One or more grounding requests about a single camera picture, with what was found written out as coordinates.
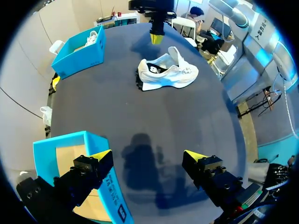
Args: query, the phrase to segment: person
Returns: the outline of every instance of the person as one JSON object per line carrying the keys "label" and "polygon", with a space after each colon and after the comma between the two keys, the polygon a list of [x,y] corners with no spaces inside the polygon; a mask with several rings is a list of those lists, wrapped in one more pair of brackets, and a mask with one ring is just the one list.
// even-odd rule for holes
{"label": "person", "polygon": [[[182,17],[194,21],[196,24],[195,34],[206,38],[206,41],[202,44],[201,52],[203,52],[205,55],[209,55],[210,52],[208,52],[208,50],[210,50],[213,54],[217,54],[219,49],[218,48],[215,49],[215,46],[217,47],[219,43],[216,43],[213,37],[207,35],[205,30],[201,30],[203,20],[197,19],[197,17],[204,14],[205,13],[201,8],[192,7],[190,9],[190,12],[182,14]],[[194,32],[193,29],[190,29],[189,27],[184,27],[183,36],[193,37],[193,32]]]}
{"label": "person", "polygon": [[[196,18],[199,17],[199,16],[201,16],[201,15],[204,15],[204,14],[205,13],[204,13],[204,11],[202,11],[201,8],[195,7],[195,6],[190,9],[189,13],[182,14],[182,18],[186,18],[186,19],[192,20],[192,21],[194,21],[196,23],[196,29],[195,29],[195,34],[196,35],[198,35],[200,33],[200,31],[201,31],[201,25],[203,23],[202,20],[197,20]],[[184,27],[184,31],[187,33],[187,35],[189,35],[190,28]]]}

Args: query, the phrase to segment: table surface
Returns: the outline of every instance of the table surface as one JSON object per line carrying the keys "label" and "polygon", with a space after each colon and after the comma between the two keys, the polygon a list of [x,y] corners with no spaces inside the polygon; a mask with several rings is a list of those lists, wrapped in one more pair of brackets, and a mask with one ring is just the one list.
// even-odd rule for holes
{"label": "table surface", "polygon": [[[222,210],[197,191],[181,166],[185,149],[217,155],[236,176],[246,177],[246,151],[235,108],[221,82],[179,33],[165,25],[152,45],[151,24],[106,29],[103,64],[57,85],[51,135],[89,131],[108,138],[119,184],[135,223],[209,223]],[[183,89],[140,91],[139,62],[176,46],[197,66],[197,79]]]}

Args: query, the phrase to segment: screw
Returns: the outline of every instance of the screw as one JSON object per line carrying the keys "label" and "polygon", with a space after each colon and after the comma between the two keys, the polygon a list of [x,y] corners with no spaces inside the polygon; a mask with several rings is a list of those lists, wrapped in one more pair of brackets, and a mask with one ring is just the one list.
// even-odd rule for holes
{"label": "screw", "polygon": [[209,173],[210,173],[210,177],[212,177],[215,175],[215,170],[209,170]]}
{"label": "screw", "polygon": [[27,194],[27,198],[29,198],[29,199],[32,198],[32,193],[31,192]]}
{"label": "screw", "polygon": [[220,169],[221,169],[221,172],[225,172],[226,171],[226,167],[220,167]]}

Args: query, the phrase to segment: white sneaker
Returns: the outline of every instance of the white sneaker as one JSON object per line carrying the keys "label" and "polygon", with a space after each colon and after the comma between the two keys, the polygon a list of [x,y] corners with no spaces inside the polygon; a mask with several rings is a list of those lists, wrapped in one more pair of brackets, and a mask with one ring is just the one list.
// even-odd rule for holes
{"label": "white sneaker", "polygon": [[186,62],[176,47],[169,47],[168,52],[154,61],[141,60],[136,76],[139,89],[147,91],[163,86],[183,88],[196,79],[198,69]]}
{"label": "white sneaker", "polygon": [[85,47],[89,46],[91,44],[94,44],[95,41],[97,40],[97,36],[98,36],[98,33],[95,32],[94,30],[92,32],[90,32],[90,35],[87,38],[87,43],[85,44]]}

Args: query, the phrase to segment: cyan box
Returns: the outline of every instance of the cyan box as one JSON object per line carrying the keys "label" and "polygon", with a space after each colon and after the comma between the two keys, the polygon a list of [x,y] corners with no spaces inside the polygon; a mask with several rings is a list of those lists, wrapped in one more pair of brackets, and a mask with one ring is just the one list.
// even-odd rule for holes
{"label": "cyan box", "polygon": [[[98,33],[96,42],[85,46],[91,31]],[[102,26],[77,34],[64,44],[52,63],[61,79],[104,62],[106,36]]]}
{"label": "cyan box", "polygon": [[[59,175],[56,148],[84,145],[86,155],[91,156],[109,150],[108,140],[81,131],[54,138],[49,138],[33,143],[33,155],[37,175],[47,183],[54,186],[53,178]],[[133,224],[134,220],[123,198],[121,188],[118,184],[114,167],[109,171],[98,189],[99,200],[109,215],[113,224]]]}

